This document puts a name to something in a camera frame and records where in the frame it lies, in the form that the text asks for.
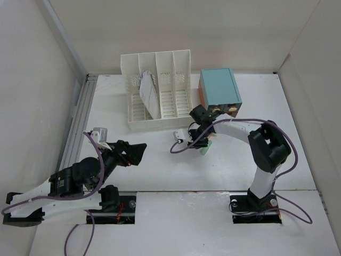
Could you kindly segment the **green highlighter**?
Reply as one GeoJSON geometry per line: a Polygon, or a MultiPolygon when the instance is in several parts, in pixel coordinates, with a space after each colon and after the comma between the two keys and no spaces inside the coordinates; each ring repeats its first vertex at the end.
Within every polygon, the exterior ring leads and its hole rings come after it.
{"type": "Polygon", "coordinates": [[[201,153],[202,155],[207,154],[207,152],[209,151],[211,145],[212,145],[212,142],[209,141],[206,147],[203,147],[203,148],[200,149],[200,153],[201,153]]]}

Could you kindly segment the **teal orange drawer box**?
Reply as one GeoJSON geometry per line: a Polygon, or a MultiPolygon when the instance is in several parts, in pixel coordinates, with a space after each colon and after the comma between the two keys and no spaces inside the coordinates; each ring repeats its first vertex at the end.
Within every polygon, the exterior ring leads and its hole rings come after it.
{"type": "Polygon", "coordinates": [[[200,103],[209,113],[237,116],[242,98],[232,68],[202,69],[198,90],[200,103]]]}

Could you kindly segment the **white spiral manual booklet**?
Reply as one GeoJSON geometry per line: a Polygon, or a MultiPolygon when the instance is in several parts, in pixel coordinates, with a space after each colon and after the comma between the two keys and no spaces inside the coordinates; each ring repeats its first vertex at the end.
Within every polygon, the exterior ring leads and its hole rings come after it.
{"type": "Polygon", "coordinates": [[[136,85],[140,98],[152,119],[160,119],[160,106],[156,85],[152,73],[145,70],[137,79],[136,85]]]}

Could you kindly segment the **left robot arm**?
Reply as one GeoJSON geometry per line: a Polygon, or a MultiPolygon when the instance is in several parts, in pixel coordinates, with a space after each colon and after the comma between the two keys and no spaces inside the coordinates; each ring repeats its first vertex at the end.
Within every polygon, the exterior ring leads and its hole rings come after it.
{"type": "Polygon", "coordinates": [[[118,140],[96,147],[97,157],[87,157],[50,176],[27,193],[9,192],[2,210],[3,224],[32,227],[56,215],[77,210],[113,212],[121,206],[119,190],[105,181],[118,166],[140,164],[147,144],[118,140]]]}

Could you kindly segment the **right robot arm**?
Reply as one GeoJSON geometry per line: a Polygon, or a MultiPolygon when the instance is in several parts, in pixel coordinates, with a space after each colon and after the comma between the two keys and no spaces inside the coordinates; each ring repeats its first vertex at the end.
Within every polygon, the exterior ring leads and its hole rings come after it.
{"type": "Polygon", "coordinates": [[[278,171],[294,149],[282,130],[272,121],[224,118],[221,111],[211,114],[202,105],[196,106],[190,116],[198,127],[188,129],[185,141],[189,148],[204,152],[213,134],[228,135],[250,146],[257,169],[246,194],[231,198],[232,211],[253,213],[272,207],[278,171]]]}

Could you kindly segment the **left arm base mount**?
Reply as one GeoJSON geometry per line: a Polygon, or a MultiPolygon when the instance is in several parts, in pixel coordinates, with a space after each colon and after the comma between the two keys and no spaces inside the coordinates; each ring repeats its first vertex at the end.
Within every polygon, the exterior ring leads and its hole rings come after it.
{"type": "Polygon", "coordinates": [[[95,224],[133,225],[135,224],[136,193],[120,193],[114,185],[99,190],[100,208],[90,209],[95,224]]]}

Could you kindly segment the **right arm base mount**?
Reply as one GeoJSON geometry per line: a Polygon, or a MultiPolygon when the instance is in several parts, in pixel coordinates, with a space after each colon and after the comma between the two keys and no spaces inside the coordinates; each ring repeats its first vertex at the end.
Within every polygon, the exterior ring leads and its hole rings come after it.
{"type": "Polygon", "coordinates": [[[229,210],[234,224],[282,224],[276,195],[269,192],[259,199],[247,191],[230,195],[229,210]]]}

